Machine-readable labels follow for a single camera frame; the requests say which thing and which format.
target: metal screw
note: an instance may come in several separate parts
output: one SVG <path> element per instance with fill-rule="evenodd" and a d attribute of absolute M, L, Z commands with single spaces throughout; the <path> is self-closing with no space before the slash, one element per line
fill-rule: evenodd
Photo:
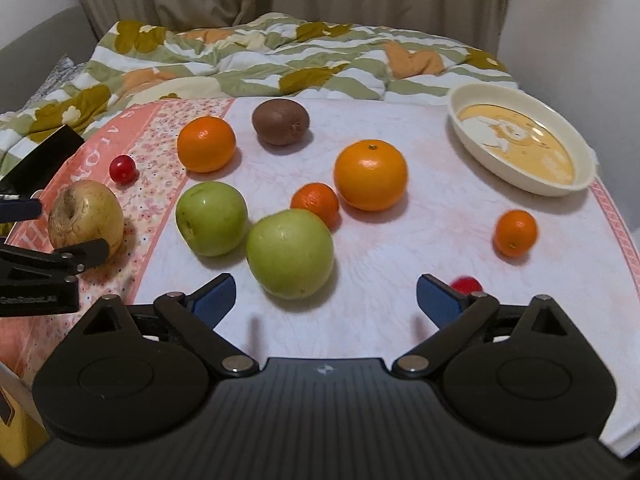
<path fill-rule="evenodd" d="M 421 372 L 429 367 L 429 360 L 421 355 L 403 355 L 398 359 L 398 366 L 405 372 Z"/>
<path fill-rule="evenodd" d="M 222 359 L 222 366 L 230 372 L 245 372 L 254 365 L 254 360 L 246 355 L 230 355 Z"/>

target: bowl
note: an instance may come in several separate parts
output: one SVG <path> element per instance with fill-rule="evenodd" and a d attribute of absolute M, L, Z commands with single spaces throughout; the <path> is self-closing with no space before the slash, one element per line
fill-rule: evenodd
<path fill-rule="evenodd" d="M 593 150 L 558 112 L 521 90 L 471 83 L 449 93 L 450 120 L 471 155 L 520 189 L 581 191 L 596 177 Z"/>

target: small orange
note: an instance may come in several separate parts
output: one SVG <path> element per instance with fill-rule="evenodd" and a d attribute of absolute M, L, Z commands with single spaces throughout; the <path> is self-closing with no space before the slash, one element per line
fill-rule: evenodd
<path fill-rule="evenodd" d="M 360 140 L 338 155 L 334 181 L 344 201 L 362 211 L 382 211 L 406 192 L 404 156 L 384 140 Z"/>
<path fill-rule="evenodd" d="M 306 209 L 319 216 L 324 224 L 332 229 L 340 219 L 338 197 L 327 184 L 313 182 L 295 192 L 291 199 L 292 209 Z"/>
<path fill-rule="evenodd" d="M 222 168 L 236 152 L 236 134 L 218 117 L 198 117 L 178 135 L 178 158 L 194 173 L 210 173 Z"/>
<path fill-rule="evenodd" d="M 537 239 L 538 224 L 526 211 L 507 211 L 495 225 L 495 248 L 509 258 L 524 256 Z"/>

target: pillow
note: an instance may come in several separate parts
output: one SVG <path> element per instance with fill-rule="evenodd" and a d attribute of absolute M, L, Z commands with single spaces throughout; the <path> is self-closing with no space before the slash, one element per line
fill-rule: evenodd
<path fill-rule="evenodd" d="M 56 65 L 53 67 L 44 83 L 40 85 L 40 88 L 36 90 L 24 108 L 31 108 L 38 101 L 42 101 L 47 95 L 54 90 L 59 89 L 64 83 L 71 81 L 79 73 L 82 72 L 86 63 L 75 64 L 67 56 L 62 56 Z"/>

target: red cherry tomato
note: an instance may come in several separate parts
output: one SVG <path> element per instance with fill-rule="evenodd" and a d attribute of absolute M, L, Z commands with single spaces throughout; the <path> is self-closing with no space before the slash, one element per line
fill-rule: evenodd
<path fill-rule="evenodd" d="M 460 294 L 466 295 L 469 295 L 472 292 L 482 292 L 482 285 L 480 285 L 480 282 L 471 276 L 460 276 L 451 283 L 450 287 L 458 291 Z"/>
<path fill-rule="evenodd" d="M 109 176 L 116 184 L 129 184 L 138 177 L 136 163 L 129 155 L 118 155 L 109 165 Z"/>

